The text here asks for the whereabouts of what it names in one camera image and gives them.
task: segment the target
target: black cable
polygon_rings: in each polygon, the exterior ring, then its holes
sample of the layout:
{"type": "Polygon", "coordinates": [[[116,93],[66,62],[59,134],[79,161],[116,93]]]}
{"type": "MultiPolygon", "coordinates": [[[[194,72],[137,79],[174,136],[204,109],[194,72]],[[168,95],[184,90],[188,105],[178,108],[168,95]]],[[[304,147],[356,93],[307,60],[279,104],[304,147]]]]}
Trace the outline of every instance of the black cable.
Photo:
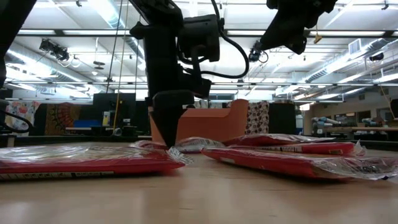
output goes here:
{"type": "Polygon", "coordinates": [[[12,127],[8,126],[3,121],[0,121],[0,126],[3,126],[6,130],[12,131],[13,133],[24,134],[24,133],[28,133],[30,130],[33,129],[33,124],[30,121],[28,121],[27,119],[23,118],[23,117],[20,117],[18,115],[12,114],[12,113],[8,113],[8,112],[3,111],[3,110],[0,110],[0,113],[4,113],[5,115],[12,116],[13,118],[19,119],[19,120],[25,122],[27,124],[27,126],[28,126],[28,128],[26,130],[18,130],[18,129],[15,129],[15,128],[12,128],[12,127]]]}
{"type": "MultiPolygon", "coordinates": [[[[214,7],[214,10],[216,12],[216,17],[217,17],[217,21],[220,23],[220,12],[218,11],[218,6],[215,0],[211,0],[211,3],[214,7]]],[[[221,27],[218,26],[218,32],[220,33],[220,36],[227,41],[228,43],[230,43],[232,46],[236,47],[237,50],[242,54],[243,59],[244,59],[244,63],[246,68],[244,69],[243,73],[240,75],[224,75],[224,74],[220,74],[218,72],[211,72],[211,71],[201,71],[201,74],[209,74],[209,75],[215,75],[217,77],[221,77],[221,78],[243,78],[245,77],[248,72],[249,72],[249,58],[246,55],[245,51],[242,49],[242,47],[237,44],[235,41],[231,40],[230,38],[228,38],[227,36],[225,36],[224,32],[221,30],[221,27]]]]}
{"type": "Polygon", "coordinates": [[[265,62],[262,62],[262,61],[259,59],[259,62],[261,62],[261,63],[267,63],[268,60],[269,60],[269,56],[268,56],[267,52],[265,52],[265,51],[263,51],[262,53],[264,53],[264,54],[267,56],[267,60],[266,60],[265,62]]]}

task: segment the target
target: window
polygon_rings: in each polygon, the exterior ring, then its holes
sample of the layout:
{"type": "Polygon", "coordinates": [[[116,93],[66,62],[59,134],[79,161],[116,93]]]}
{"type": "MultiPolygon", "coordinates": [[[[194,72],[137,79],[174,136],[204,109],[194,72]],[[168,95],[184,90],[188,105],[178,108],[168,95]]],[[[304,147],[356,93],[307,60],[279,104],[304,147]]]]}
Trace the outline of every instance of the window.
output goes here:
{"type": "Polygon", "coordinates": [[[372,118],[371,111],[357,112],[358,122],[362,123],[362,119],[372,118]]]}

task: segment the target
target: blue object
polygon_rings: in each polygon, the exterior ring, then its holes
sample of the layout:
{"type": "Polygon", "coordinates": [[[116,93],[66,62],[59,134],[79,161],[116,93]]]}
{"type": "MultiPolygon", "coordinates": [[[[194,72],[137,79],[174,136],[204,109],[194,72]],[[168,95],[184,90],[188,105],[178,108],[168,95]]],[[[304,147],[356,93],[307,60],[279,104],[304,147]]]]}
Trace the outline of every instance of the blue object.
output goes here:
{"type": "Polygon", "coordinates": [[[74,128],[90,128],[92,126],[101,126],[97,120],[76,120],[73,122],[74,128]]]}

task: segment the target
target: label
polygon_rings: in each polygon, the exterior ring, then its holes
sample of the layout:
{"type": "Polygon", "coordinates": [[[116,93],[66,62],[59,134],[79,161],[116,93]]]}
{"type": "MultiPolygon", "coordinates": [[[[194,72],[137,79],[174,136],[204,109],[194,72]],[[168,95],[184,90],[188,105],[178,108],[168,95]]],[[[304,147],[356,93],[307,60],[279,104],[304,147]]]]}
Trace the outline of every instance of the label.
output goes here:
{"type": "Polygon", "coordinates": [[[270,146],[270,147],[234,147],[236,149],[253,149],[253,150],[268,150],[268,151],[280,151],[280,152],[299,152],[302,153],[303,149],[301,146],[270,146]]]}
{"type": "Polygon", "coordinates": [[[42,172],[42,173],[20,173],[0,174],[0,180],[28,180],[28,179],[51,179],[72,177],[101,177],[113,175],[113,171],[104,172],[42,172]]]}

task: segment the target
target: cable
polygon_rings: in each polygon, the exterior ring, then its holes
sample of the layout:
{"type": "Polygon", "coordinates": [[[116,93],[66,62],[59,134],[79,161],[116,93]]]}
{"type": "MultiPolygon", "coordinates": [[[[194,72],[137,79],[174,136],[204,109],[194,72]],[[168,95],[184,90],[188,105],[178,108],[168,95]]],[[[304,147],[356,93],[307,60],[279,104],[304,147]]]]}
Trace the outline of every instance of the cable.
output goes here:
{"type": "Polygon", "coordinates": [[[259,59],[259,62],[261,62],[261,63],[267,63],[268,60],[269,60],[269,56],[268,56],[267,52],[265,52],[265,51],[263,51],[262,53],[264,53],[264,54],[267,56],[267,60],[266,60],[265,62],[262,62],[262,61],[259,59]]]}
{"type": "MultiPolygon", "coordinates": [[[[119,26],[120,26],[120,19],[121,19],[121,14],[122,14],[122,8],[120,7],[119,10],[119,19],[118,19],[118,28],[116,29],[116,33],[119,32],[119,26]]],[[[112,66],[113,66],[113,58],[114,58],[114,51],[116,50],[116,42],[118,41],[118,36],[114,36],[114,44],[113,44],[113,51],[112,51],[112,60],[111,60],[111,67],[109,69],[109,76],[108,76],[108,84],[106,85],[106,93],[108,93],[109,90],[109,83],[111,81],[111,75],[112,75],[112,66]]]]}
{"type": "Polygon", "coordinates": [[[15,128],[12,128],[12,127],[8,126],[3,121],[0,121],[0,126],[3,126],[6,130],[12,131],[13,133],[24,134],[24,133],[28,133],[31,129],[33,129],[33,124],[30,121],[28,121],[27,119],[25,119],[25,118],[23,118],[21,116],[18,116],[18,115],[12,114],[12,113],[8,113],[8,112],[3,111],[3,110],[0,110],[0,113],[3,113],[3,114],[8,115],[8,116],[12,116],[13,118],[16,118],[16,119],[19,119],[19,120],[25,122],[27,124],[27,126],[28,126],[28,128],[26,130],[19,130],[19,129],[15,129],[15,128]]]}
{"type": "MultiPolygon", "coordinates": [[[[211,3],[214,7],[214,10],[216,12],[216,17],[217,17],[217,21],[220,23],[220,12],[218,11],[218,6],[215,0],[211,0],[211,3]]],[[[227,43],[231,44],[232,46],[234,46],[235,48],[237,48],[237,50],[242,54],[243,59],[244,59],[244,63],[246,68],[244,69],[243,73],[240,75],[224,75],[224,74],[220,74],[218,72],[211,72],[211,71],[201,71],[201,74],[208,74],[208,75],[215,75],[217,77],[221,77],[221,78],[243,78],[248,74],[249,71],[249,58],[246,55],[245,51],[242,49],[242,47],[237,44],[235,41],[231,40],[230,38],[228,38],[227,36],[225,36],[224,32],[221,30],[221,27],[218,26],[218,32],[220,33],[220,36],[227,41],[227,43]]]]}
{"type": "Polygon", "coordinates": [[[384,97],[386,98],[387,102],[388,102],[388,107],[390,107],[390,112],[392,114],[392,118],[395,120],[396,117],[394,116],[394,112],[392,111],[392,107],[391,107],[391,100],[388,99],[388,97],[386,96],[386,93],[384,92],[384,89],[382,86],[380,86],[381,91],[383,92],[384,97]]]}
{"type": "MultiPolygon", "coordinates": [[[[127,27],[127,22],[128,22],[127,19],[128,19],[128,17],[129,17],[129,8],[127,7],[127,9],[126,9],[126,27],[127,27]]],[[[119,74],[118,96],[116,97],[116,111],[114,113],[114,119],[113,119],[113,135],[115,135],[115,136],[120,136],[121,135],[121,134],[117,134],[116,121],[118,120],[118,112],[119,112],[120,84],[121,84],[121,81],[122,81],[122,71],[123,71],[123,61],[124,61],[123,57],[124,57],[124,46],[125,45],[126,45],[126,29],[124,30],[122,60],[120,62],[121,65],[120,65],[120,74],[119,74]]]]}

